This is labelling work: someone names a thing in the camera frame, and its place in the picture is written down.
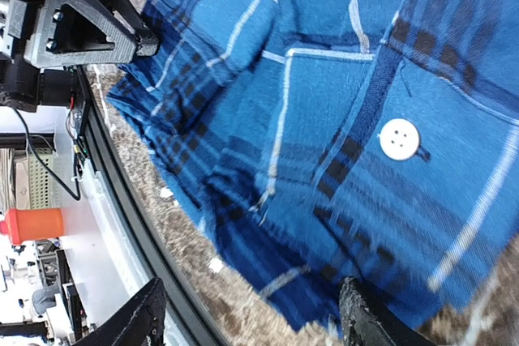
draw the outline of plaid fabric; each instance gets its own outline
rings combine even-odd
[[[346,276],[406,324],[466,305],[517,232],[514,0],[149,0],[109,98],[187,214],[291,326]],[[412,122],[416,156],[378,134]]]

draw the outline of orange cup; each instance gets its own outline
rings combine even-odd
[[[0,222],[0,233],[7,235],[13,245],[25,241],[57,238],[63,235],[63,216],[59,208],[44,210],[10,209]]]

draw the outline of white button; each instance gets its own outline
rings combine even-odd
[[[420,147],[418,130],[405,119],[393,119],[386,123],[379,138],[385,155],[396,161],[408,160]]]

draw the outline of blue plaid shirt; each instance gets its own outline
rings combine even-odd
[[[346,276],[416,327],[517,232],[517,0],[148,0],[109,95],[187,214],[294,329]],[[420,135],[388,158],[395,118]]]

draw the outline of orange cylinder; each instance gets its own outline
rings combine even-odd
[[[44,210],[10,209],[0,222],[0,233],[7,235],[13,245],[25,241],[57,238],[63,235],[63,216],[59,208]]]

